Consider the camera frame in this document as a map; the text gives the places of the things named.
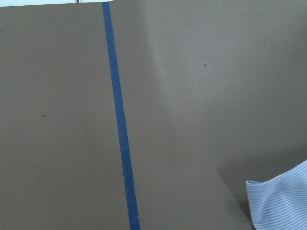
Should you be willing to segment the light blue striped shirt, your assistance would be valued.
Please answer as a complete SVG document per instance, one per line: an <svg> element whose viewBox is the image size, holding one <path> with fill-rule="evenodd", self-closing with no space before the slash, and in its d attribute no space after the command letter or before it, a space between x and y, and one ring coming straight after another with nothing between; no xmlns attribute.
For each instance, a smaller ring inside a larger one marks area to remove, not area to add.
<svg viewBox="0 0 307 230"><path fill-rule="evenodd" d="M246 181L246 190L255 229L307 228L306 161L268 181Z"/></svg>

